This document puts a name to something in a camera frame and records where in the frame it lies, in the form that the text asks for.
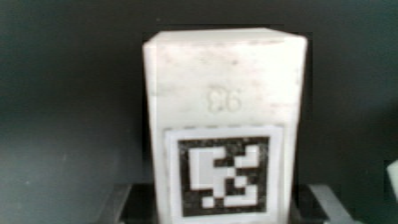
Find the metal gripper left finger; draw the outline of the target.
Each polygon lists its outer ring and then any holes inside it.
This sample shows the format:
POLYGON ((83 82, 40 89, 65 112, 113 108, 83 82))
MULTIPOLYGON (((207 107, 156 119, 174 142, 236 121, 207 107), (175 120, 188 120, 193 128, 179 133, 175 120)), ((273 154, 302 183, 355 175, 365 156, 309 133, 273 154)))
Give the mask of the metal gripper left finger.
POLYGON ((95 224, 154 224, 154 187, 149 183, 115 186, 95 224))

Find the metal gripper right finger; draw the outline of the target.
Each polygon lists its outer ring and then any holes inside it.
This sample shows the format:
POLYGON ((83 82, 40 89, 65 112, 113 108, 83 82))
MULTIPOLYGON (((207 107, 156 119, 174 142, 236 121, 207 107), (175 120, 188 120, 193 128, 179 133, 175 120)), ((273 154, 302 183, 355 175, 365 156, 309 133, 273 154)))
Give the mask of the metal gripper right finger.
POLYGON ((330 187, 298 185, 291 200, 291 224, 362 224, 346 211, 330 187))

